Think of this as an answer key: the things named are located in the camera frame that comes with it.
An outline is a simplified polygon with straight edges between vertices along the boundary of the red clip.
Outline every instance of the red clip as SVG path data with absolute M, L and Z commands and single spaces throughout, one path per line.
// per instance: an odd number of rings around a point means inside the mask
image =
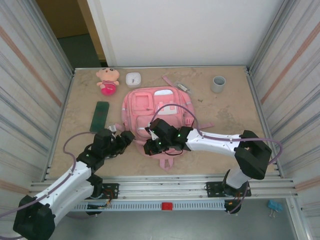
M 174 208 L 174 205 L 172 202 L 163 202 L 161 206 L 162 211 L 172 211 Z

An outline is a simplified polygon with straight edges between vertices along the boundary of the wooden table surface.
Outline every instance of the wooden table surface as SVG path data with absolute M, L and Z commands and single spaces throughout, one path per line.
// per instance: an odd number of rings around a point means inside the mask
M 104 96 L 96 86 L 99 79 L 97 70 L 79 69 L 76 71 L 70 97 L 66 107 L 61 131 L 56 145 L 49 176 L 61 176 L 72 164 L 70 156 L 63 153 L 65 141 L 74 134 L 89 131 L 95 107 L 98 101 L 110 103 L 106 127 L 122 123 L 121 110 L 123 99 L 132 89 L 126 85 L 126 74 L 139 72 L 141 87 L 167 86 L 162 79 L 166 75 L 172 82 L 185 83 L 193 94 L 191 101 L 195 115 L 200 123 L 214 122 L 215 126 L 204 129 L 205 132 L 217 134 L 241 134 L 251 130 L 263 137 L 263 130 L 242 66 L 225 67 L 182 67 L 182 68 L 139 68 L 118 69 L 120 72 L 116 93 Z M 215 76 L 223 76 L 226 85 L 221 93 L 210 89 Z M 92 143 L 93 135 L 78 136 L 69 142 L 66 149 L 76 156 L 83 152 L 85 146 Z M 96 172 L 106 176 L 140 176 L 173 174 L 222 174 L 237 165 L 233 157 L 218 153 L 192 151 L 174 159 L 172 169 L 165 171 L 159 167 L 159 160 L 142 156 L 131 144 L 124 154 L 105 161 Z

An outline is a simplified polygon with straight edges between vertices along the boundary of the corrugated metal wall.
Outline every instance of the corrugated metal wall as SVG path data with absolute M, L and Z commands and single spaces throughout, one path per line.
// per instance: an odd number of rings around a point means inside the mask
M 271 134 L 284 145 L 314 238 L 320 238 L 320 1 L 297 0 L 278 26 L 253 82 Z
M 32 0 L 0 1 L 0 212 L 42 180 L 72 79 L 50 31 Z

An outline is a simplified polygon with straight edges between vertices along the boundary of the stuffed animal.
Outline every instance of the stuffed animal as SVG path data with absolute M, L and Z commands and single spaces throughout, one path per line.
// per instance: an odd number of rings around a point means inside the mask
M 119 85 L 117 81 L 119 78 L 119 72 L 113 68 L 100 69 L 96 74 L 100 78 L 101 82 L 96 85 L 100 87 L 103 95 L 112 95 L 116 92 L 116 86 Z

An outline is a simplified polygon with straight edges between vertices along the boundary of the white container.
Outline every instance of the white container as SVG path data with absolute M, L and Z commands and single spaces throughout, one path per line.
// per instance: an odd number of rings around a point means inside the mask
M 141 75 L 138 72 L 129 72 L 125 76 L 125 83 L 131 89 L 136 89 L 141 86 Z
M 212 92 L 218 94 L 224 90 L 226 79 L 223 76 L 215 76 L 211 83 Z

